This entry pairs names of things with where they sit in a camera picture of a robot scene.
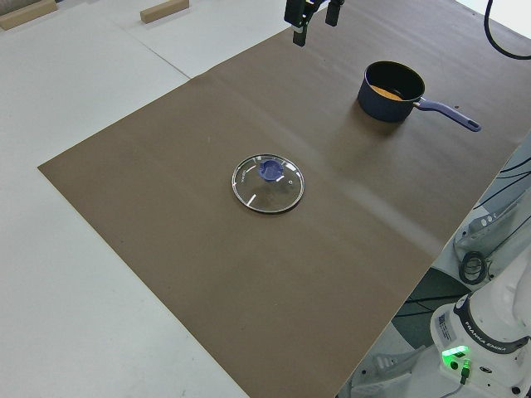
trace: lid knob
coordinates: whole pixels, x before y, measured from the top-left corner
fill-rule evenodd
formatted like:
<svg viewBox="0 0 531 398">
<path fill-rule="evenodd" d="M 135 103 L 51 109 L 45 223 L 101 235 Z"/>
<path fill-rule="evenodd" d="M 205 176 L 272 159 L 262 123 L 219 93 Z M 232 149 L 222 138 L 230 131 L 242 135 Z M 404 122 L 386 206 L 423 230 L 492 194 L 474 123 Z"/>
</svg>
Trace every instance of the lid knob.
<svg viewBox="0 0 531 398">
<path fill-rule="evenodd" d="M 268 182 L 276 181 L 278 178 L 282 177 L 283 173 L 284 168 L 282 167 L 282 164 L 275 159 L 265 160 L 260 163 L 260 167 L 258 168 L 258 174 L 260 174 L 260 177 Z"/>
</svg>

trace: cable connector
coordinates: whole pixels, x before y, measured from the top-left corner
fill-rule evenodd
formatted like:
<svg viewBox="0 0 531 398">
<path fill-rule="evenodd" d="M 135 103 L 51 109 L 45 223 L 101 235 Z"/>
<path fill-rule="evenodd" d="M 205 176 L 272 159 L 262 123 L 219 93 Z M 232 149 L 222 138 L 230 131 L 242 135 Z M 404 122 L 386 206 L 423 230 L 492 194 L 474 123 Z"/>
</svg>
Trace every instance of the cable connector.
<svg viewBox="0 0 531 398">
<path fill-rule="evenodd" d="M 465 363 L 463 364 L 463 368 L 461 369 L 461 384 L 464 386 L 466 383 L 466 379 L 470 376 L 470 359 L 465 359 Z"/>
</svg>

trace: brown table covering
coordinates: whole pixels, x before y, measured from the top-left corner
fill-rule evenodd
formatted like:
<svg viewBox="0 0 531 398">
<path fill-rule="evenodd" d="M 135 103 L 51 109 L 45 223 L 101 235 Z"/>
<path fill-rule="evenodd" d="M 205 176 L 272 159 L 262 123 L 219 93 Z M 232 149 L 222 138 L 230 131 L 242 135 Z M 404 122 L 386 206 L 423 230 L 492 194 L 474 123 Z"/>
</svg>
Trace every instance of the brown table covering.
<svg viewBox="0 0 531 398">
<path fill-rule="evenodd" d="M 252 398 L 333 397 L 531 126 L 531 62 L 452 1 L 348 0 L 307 43 L 282 32 L 40 166 Z M 368 117 L 356 94 L 380 60 L 483 131 Z M 257 153 L 302 170 L 294 210 L 234 196 Z"/>
</svg>

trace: saucepan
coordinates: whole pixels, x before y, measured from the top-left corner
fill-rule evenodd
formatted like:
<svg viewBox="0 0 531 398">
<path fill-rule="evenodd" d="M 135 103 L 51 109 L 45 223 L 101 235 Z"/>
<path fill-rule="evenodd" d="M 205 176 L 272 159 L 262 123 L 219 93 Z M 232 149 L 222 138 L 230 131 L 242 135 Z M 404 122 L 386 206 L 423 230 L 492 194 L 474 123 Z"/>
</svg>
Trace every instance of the saucepan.
<svg viewBox="0 0 531 398">
<path fill-rule="evenodd" d="M 392 61 L 379 61 L 365 70 L 358 93 L 362 109 L 385 122 L 403 121 L 413 110 L 435 110 L 472 131 L 481 126 L 462 113 L 440 102 L 423 98 L 424 81 L 408 66 Z"/>
</svg>

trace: saucepan handle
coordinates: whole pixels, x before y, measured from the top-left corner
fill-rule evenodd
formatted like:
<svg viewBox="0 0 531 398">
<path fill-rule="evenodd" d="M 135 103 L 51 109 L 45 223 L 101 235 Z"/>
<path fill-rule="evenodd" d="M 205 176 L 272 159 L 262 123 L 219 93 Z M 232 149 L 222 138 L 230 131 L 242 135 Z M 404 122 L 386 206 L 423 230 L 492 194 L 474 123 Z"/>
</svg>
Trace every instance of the saucepan handle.
<svg viewBox="0 0 531 398">
<path fill-rule="evenodd" d="M 457 112 L 455 109 L 451 108 L 448 105 L 441 104 L 440 102 L 430 101 L 428 99 L 420 98 L 418 102 L 415 102 L 414 105 L 419 110 L 435 110 L 444 114 L 446 117 L 456 121 L 461 126 L 466 127 L 472 131 L 480 131 L 481 126 L 469 118 L 468 116 L 463 115 L 460 112 Z"/>
</svg>

